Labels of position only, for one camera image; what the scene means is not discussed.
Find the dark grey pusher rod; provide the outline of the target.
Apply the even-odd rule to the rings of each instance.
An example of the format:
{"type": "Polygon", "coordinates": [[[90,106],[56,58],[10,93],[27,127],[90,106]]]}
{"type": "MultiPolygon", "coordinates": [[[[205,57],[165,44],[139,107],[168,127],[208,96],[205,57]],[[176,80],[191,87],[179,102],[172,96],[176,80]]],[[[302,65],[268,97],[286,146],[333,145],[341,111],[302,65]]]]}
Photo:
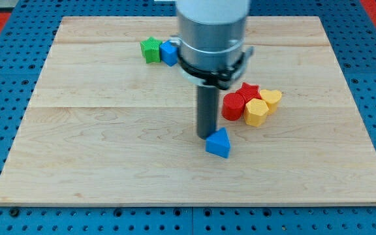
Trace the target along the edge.
{"type": "Polygon", "coordinates": [[[197,87],[197,125],[196,133],[207,139],[217,128],[219,89],[216,87],[197,87]]]}

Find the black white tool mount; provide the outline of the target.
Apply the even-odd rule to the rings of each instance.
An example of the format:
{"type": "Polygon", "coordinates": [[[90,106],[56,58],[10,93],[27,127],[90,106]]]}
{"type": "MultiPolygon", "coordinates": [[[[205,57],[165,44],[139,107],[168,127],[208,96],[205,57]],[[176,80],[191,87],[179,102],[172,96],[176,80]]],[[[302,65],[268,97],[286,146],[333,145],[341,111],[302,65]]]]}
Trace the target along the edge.
{"type": "Polygon", "coordinates": [[[236,40],[228,48],[219,51],[199,50],[188,45],[181,37],[170,38],[178,49],[181,75],[198,87],[228,90],[246,72],[254,47],[243,51],[244,40],[236,40]]]}

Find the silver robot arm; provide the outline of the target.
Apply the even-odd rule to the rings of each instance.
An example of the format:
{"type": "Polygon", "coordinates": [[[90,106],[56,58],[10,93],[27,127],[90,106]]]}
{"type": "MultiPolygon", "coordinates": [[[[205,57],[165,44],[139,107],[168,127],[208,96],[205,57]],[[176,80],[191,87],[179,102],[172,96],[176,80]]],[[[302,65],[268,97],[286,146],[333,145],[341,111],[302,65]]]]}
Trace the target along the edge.
{"type": "Polygon", "coordinates": [[[243,47],[250,0],[177,0],[181,75],[196,86],[196,133],[206,139],[217,128],[219,93],[245,72],[254,49],[243,47]]]}

